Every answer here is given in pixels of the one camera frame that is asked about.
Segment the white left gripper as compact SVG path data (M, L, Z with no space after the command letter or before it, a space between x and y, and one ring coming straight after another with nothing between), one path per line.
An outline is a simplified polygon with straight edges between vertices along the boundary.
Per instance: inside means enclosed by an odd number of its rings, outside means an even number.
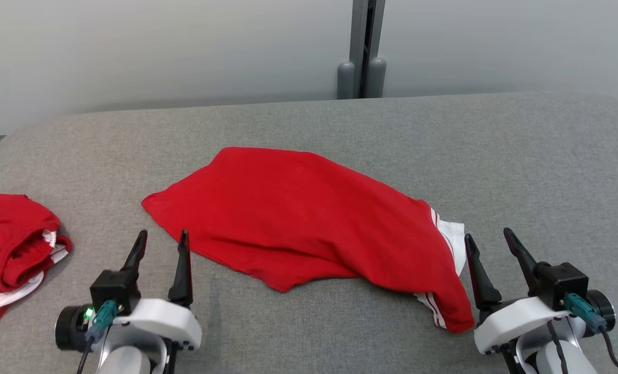
M138 271L145 255L147 230L141 230L133 244L123 271ZM202 328L190 309L193 303L190 235L183 229L178 241L178 265L168 299L143 299L130 315L119 316L95 342L93 350L114 350L136 346L141 350L163 350L175 343L181 350L196 350L202 341ZM91 304L63 308L55 324L55 343L60 350L84 350L86 333L95 321Z

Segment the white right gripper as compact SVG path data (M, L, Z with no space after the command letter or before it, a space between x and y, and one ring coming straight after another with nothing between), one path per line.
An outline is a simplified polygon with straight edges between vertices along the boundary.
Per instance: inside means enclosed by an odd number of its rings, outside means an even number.
M504 228L503 235L510 252L515 256L528 286L528 296L540 292L540 269L548 267L546 261L537 262L511 228ZM489 279L480 261L480 251L470 234L465 235L466 260L471 276L475 307L489 312L500 305L502 296ZM539 297L525 298L492 313L475 329L477 350L489 354L501 350L504 343L516 341L521 351L534 348L544 351L548 345L558 350L559 343L581 348L579 340L591 333L610 331L608 322L585 298L569 293L558 301L558 308L546 305Z

